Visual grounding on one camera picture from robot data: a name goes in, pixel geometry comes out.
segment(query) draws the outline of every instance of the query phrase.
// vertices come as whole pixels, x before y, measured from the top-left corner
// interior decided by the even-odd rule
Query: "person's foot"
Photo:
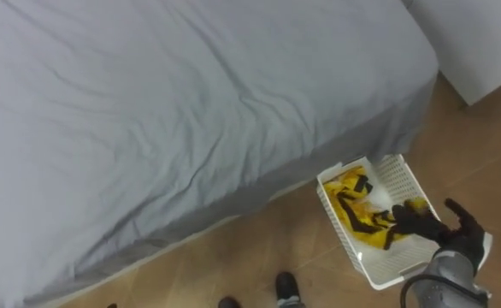
[[[227,296],[218,302],[218,308],[241,308],[241,305],[233,297]]]
[[[300,302],[300,291],[294,275],[283,272],[275,278],[275,291],[277,292],[277,306],[290,306]]]

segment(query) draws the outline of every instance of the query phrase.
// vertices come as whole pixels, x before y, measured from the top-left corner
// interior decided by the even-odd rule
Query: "bed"
[[[436,74],[399,0],[0,1],[0,307],[405,151]]]

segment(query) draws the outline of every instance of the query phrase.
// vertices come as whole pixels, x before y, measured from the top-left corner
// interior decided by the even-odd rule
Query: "robotic hand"
[[[436,241],[434,253],[422,274],[410,278],[401,290],[401,307],[406,307],[410,287],[421,308],[483,308],[488,296],[474,284],[474,277],[485,255],[482,226],[459,203],[445,201],[459,218],[461,227],[449,229],[433,213],[418,213],[408,204],[395,205],[392,213],[406,234],[417,234]]]

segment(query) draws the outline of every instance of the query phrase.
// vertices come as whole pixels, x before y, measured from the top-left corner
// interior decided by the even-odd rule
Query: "white laundry basket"
[[[391,248],[384,251],[353,238],[337,218],[323,183],[359,165],[366,169],[367,177],[374,186],[367,196],[372,204],[388,210],[407,198],[427,199],[427,196],[401,155],[384,157],[376,165],[363,157],[346,165],[339,163],[317,176],[317,192],[353,266],[367,277],[374,289],[381,290],[422,272],[439,247],[431,240],[411,235],[393,242]]]

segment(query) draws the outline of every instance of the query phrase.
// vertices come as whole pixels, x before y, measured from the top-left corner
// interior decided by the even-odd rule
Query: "yellow garment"
[[[324,184],[334,212],[347,230],[358,240],[380,249],[389,249],[391,243],[407,235],[389,235],[395,218],[387,210],[378,210],[363,200],[372,190],[365,169],[355,167],[337,179]],[[416,209],[428,209],[427,201],[416,198],[405,201]]]

